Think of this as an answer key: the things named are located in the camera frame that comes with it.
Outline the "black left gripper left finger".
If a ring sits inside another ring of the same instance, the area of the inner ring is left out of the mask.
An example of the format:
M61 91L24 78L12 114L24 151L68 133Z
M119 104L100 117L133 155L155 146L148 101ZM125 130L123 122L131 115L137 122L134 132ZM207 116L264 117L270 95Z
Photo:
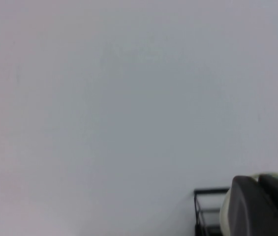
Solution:
M233 178L230 188L228 224L231 236L257 236L256 205L260 201L258 180L248 176Z

